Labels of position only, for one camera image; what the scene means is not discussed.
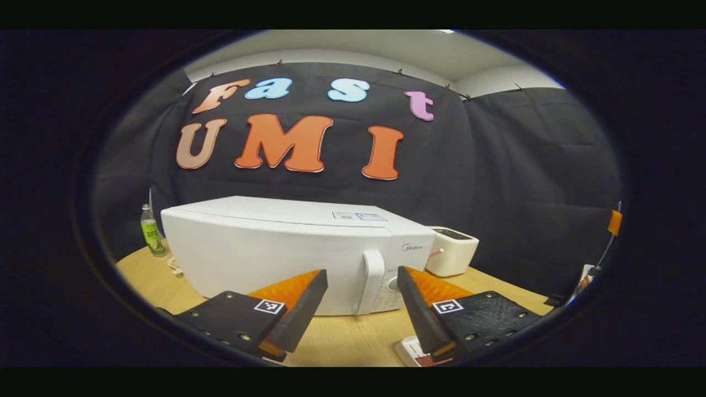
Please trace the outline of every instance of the letter m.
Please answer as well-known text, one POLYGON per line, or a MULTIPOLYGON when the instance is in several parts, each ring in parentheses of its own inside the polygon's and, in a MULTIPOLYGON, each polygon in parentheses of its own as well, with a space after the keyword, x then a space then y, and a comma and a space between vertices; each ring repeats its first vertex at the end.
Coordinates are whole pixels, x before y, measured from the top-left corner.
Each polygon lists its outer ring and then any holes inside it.
POLYGON ((236 167, 257 168, 263 163, 260 147, 270 168, 277 167, 289 149, 292 155, 285 161, 285 168, 300 172, 321 172, 319 160, 321 141, 333 120, 323 116, 307 116, 299 120, 287 133, 274 114, 256 114, 248 118, 250 133, 243 154, 235 160, 236 167))

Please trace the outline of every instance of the blue letter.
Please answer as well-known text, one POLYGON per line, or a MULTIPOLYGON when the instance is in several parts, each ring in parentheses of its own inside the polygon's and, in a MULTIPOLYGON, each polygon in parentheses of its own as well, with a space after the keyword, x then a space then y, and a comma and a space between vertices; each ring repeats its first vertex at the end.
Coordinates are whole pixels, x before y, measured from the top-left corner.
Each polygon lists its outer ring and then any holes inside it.
POLYGON ((331 100, 360 102, 368 96, 365 91, 370 89, 370 84, 363 80, 339 78, 331 82, 331 88, 333 89, 328 92, 328 97, 331 100))
POLYGON ((290 84, 292 84, 292 80, 285 77, 271 78, 270 80, 261 81, 260 83, 255 84, 257 88, 253 88, 245 94, 245 98, 281 98, 286 94, 289 94, 289 91, 287 91, 287 87, 289 87, 290 84))

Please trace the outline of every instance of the white wall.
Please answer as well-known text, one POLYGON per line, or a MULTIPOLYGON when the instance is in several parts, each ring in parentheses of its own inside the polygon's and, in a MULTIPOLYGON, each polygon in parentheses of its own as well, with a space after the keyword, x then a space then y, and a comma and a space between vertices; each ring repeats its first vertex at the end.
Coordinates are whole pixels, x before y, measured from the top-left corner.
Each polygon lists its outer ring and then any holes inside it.
POLYGON ((260 54, 248 55, 221 62, 206 69, 190 70, 185 69, 186 75, 191 82, 196 82, 207 78, 212 72, 216 74, 225 73, 237 69, 249 68, 252 66, 272 65, 279 60, 282 63, 297 63, 297 62, 332 62, 336 64, 351 64, 359 66, 370 66, 377 69, 389 71, 398 71, 402 69, 402 73, 407 76, 420 78, 438 85, 451 84, 449 88, 453 89, 453 84, 447 78, 437 76, 431 72, 422 70, 409 64, 393 61, 373 55, 361 54, 358 52, 337 51, 332 49, 290 49, 283 51, 263 52, 260 54))
POLYGON ((479 97, 522 88, 564 88, 546 74, 529 65, 504 66, 482 71, 454 82, 457 93, 479 97))

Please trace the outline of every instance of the ceiling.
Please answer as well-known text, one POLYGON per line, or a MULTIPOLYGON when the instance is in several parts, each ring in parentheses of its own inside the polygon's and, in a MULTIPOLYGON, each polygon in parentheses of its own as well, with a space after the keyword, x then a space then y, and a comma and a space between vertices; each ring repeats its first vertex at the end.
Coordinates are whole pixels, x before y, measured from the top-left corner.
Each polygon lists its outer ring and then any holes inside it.
POLYGON ((186 67, 288 49, 334 49, 392 59, 458 81, 473 74, 525 62, 460 33, 440 30, 267 30, 209 54, 186 67))

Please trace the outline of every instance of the white microwave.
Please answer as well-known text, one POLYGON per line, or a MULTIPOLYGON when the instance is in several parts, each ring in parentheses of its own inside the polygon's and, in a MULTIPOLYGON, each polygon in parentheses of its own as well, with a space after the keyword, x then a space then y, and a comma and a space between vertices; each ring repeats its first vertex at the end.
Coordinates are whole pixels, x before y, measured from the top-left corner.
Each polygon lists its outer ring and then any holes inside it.
POLYGON ((317 316, 401 308, 397 268, 424 270, 435 237, 375 206, 232 196, 161 214, 174 258, 199 294, 248 294, 324 268, 317 316))

